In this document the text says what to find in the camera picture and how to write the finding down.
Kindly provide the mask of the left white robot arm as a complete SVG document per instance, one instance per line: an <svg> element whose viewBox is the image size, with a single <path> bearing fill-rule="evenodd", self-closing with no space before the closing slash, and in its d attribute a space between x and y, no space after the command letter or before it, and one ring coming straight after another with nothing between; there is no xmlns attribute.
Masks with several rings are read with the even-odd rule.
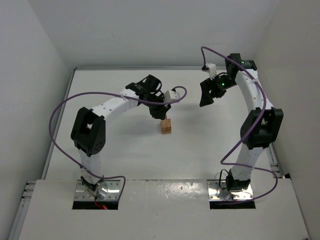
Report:
<svg viewBox="0 0 320 240"><path fill-rule="evenodd" d="M97 190L101 181L100 151L106 144L107 126L129 109L139 106L136 99L160 103L145 105L154 119L164 120L171 108L167 103L178 99L180 95L173 89L162 92L161 87L162 82L158 78L148 75L139 82L128 84L119 97L90 109L82 107L78 110L70 137L80 155L81 181L91 192Z"/></svg>

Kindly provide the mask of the wood block one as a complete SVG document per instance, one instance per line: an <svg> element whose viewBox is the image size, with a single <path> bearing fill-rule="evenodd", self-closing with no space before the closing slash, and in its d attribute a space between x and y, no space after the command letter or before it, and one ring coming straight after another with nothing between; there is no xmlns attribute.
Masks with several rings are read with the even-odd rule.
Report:
<svg viewBox="0 0 320 240"><path fill-rule="evenodd" d="M171 127L171 119L170 118L166 118L164 120L160 121L160 125L162 128L170 128Z"/></svg>

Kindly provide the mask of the wood block three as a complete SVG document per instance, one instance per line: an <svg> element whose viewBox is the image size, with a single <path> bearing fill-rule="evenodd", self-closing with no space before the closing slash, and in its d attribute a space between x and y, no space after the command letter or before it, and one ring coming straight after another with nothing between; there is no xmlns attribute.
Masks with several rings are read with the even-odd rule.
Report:
<svg viewBox="0 0 320 240"><path fill-rule="evenodd" d="M165 134L171 134L172 133L172 128L171 127L162 127L161 128L161 134L165 135Z"/></svg>

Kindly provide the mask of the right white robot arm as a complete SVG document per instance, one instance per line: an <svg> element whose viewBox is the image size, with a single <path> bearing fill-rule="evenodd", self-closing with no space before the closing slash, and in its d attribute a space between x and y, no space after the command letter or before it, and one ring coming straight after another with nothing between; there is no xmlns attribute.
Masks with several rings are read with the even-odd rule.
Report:
<svg viewBox="0 0 320 240"><path fill-rule="evenodd" d="M225 57L226 73L216 74L215 67L207 63L202 70L209 77L200 83L200 107L222 98L227 89L239 87L245 100L248 115L240 128L241 147L235 163L232 163L225 179L224 189L238 192L248 188L251 173L262 152L273 143L279 133L284 117L280 108L275 108L268 100L260 81L257 66L253 60L243 60L239 53Z"/></svg>

